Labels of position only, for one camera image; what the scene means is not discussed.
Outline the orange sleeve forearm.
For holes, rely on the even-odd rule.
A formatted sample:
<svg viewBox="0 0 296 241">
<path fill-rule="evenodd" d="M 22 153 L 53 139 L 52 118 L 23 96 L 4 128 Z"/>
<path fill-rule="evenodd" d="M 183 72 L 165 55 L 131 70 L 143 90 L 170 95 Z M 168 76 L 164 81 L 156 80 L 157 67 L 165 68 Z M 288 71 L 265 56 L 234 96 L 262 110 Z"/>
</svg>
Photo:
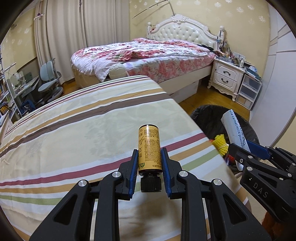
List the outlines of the orange sleeve forearm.
<svg viewBox="0 0 296 241">
<path fill-rule="evenodd" d="M 271 237 L 271 240 L 296 241 L 295 223 L 279 223 L 267 212 L 262 221 L 262 226 Z"/>
</svg>

